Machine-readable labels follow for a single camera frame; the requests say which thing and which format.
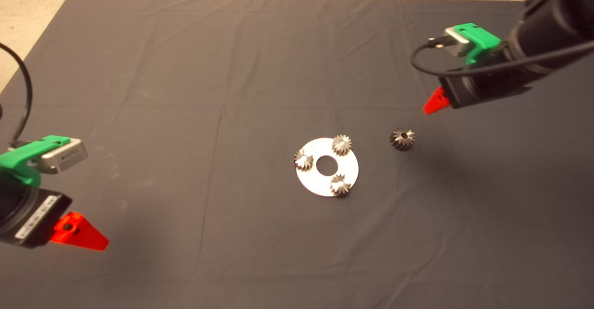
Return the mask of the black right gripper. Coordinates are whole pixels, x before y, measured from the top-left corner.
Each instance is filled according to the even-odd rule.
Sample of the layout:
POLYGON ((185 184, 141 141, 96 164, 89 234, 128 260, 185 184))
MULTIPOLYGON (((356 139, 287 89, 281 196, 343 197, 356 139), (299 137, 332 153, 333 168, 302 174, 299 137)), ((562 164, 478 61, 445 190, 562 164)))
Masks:
POLYGON ((425 115, 449 108, 460 109, 521 95, 534 81, 534 64, 474 76, 439 77, 440 85, 423 106, 425 115))

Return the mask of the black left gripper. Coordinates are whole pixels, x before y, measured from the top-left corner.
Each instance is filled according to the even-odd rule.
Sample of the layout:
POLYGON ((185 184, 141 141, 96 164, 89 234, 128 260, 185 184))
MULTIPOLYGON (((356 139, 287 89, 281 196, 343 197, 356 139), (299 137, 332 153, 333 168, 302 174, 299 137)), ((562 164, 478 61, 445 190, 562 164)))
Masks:
POLYGON ((81 213, 69 212, 72 198, 28 186, 16 179, 0 182, 0 241, 34 249, 52 243, 104 251, 110 240, 81 213))

